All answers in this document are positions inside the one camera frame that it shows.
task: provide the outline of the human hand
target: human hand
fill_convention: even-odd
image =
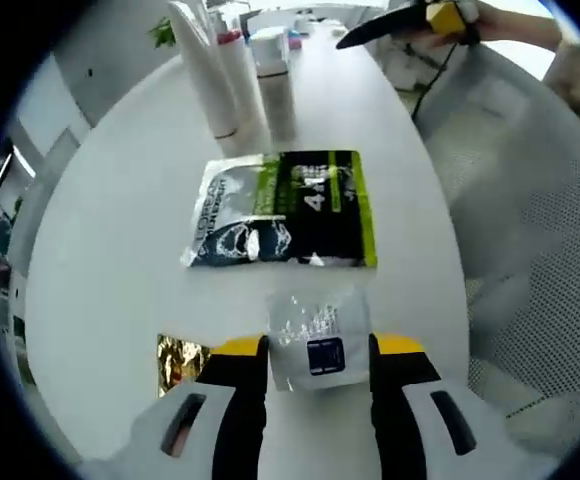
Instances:
[[[524,15],[500,10],[485,2],[473,2],[479,18],[474,23],[482,41],[515,40],[556,51],[561,41],[561,31],[550,18]],[[438,35],[430,31],[408,32],[393,36],[397,40],[426,43],[430,48],[461,40],[462,34]]]

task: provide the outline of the white wall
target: white wall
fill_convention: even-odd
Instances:
[[[249,0],[253,10],[258,8],[296,8],[314,7],[323,5],[361,5],[364,7],[388,6],[388,0]]]
[[[305,3],[303,0],[294,0],[290,3]],[[303,7],[292,7],[282,10],[270,10],[262,12],[260,15],[253,17],[248,20],[248,29],[251,31],[257,30],[258,28],[268,27],[272,25],[284,25],[288,28],[292,28],[294,25],[294,19],[297,11],[300,11]],[[369,11],[373,12],[373,15],[377,15],[378,9],[373,8],[359,8],[355,5],[349,4],[345,5],[343,2],[335,3],[321,3],[317,6],[311,7],[314,15],[316,17],[327,17],[335,20],[339,20],[344,25],[351,27],[359,23],[362,14]]]
[[[155,49],[147,33],[166,15],[166,5],[167,0],[99,0],[57,44],[59,68],[91,124],[178,53]]]
[[[50,152],[64,130],[69,129],[79,142],[90,131],[90,125],[72,98],[53,55],[39,66],[15,116],[42,157]]]

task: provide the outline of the white bottle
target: white bottle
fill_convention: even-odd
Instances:
[[[250,45],[270,136],[275,147],[283,149],[296,136],[287,31],[284,27],[262,28],[250,37]]]
[[[244,125],[257,114],[261,96],[252,52],[241,30],[229,28],[219,11],[210,13],[210,21],[216,33],[219,58],[232,88],[239,124]]]
[[[169,2],[169,18],[181,57],[195,86],[210,130],[215,138],[234,135],[238,114],[233,91],[220,59],[216,35],[200,0]]]

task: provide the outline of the gold foil packet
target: gold foil packet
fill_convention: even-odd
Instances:
[[[159,334],[157,336],[158,397],[164,396],[168,390],[183,380],[196,380],[209,359],[210,347]]]

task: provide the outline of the white plastic bag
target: white plastic bag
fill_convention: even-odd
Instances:
[[[369,379],[365,293],[288,291],[268,299],[270,365],[277,390],[317,390]]]

